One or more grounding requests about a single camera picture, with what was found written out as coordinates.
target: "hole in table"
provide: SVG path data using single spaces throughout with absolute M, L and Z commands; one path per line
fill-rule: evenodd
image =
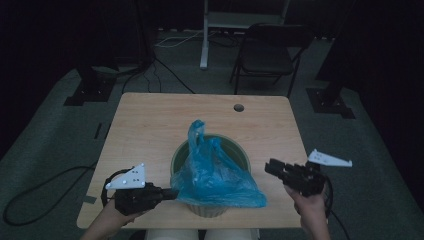
M 244 106 L 241 105 L 241 104 L 236 104 L 236 105 L 234 105 L 234 110 L 236 112 L 243 112 L 244 111 Z

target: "white tag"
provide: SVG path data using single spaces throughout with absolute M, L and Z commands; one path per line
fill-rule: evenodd
M 316 149 L 309 155 L 308 160 L 313 163 L 318 163 L 324 166 L 333 167 L 352 167 L 352 161 L 346 161 L 340 158 L 330 156 L 325 153 L 318 152 Z
M 106 189 L 134 189 L 144 188 L 146 185 L 146 177 L 144 173 L 144 163 L 134 167 L 124 175 L 111 181 L 106 185 Z

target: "chair leg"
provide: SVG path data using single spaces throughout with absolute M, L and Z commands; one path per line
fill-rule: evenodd
M 292 79 L 290 81 L 289 90 L 287 92 L 287 98 L 290 98 L 291 90 L 292 90 L 293 85 L 294 85 L 294 80 L 296 79 L 296 75 L 297 75 L 297 69 L 299 69 L 299 63 L 300 63 L 300 56 L 298 57 L 298 59 L 296 61 L 296 66 L 294 67 Z

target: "human hand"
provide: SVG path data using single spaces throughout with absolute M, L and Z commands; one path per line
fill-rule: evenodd
M 121 229 L 122 226 L 125 226 L 130 222 L 134 222 L 137 217 L 146 212 L 148 211 L 125 216 L 115 209 L 115 200 L 111 199 L 96 219 L 91 223 L 90 227 L 81 237 L 81 240 L 100 240 L 112 237 Z
M 301 218 L 300 223 L 313 240 L 328 240 L 327 217 L 325 215 L 324 191 L 321 194 L 304 197 L 299 192 L 284 185 L 287 193 L 295 202 Z

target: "plastic bag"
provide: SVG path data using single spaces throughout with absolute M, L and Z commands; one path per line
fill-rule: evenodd
M 205 141 L 204 129 L 200 120 L 189 129 L 189 156 L 171 177 L 171 187 L 179 191 L 177 200 L 200 206 L 266 206 L 266 197 L 250 173 L 222 150 L 220 138 Z

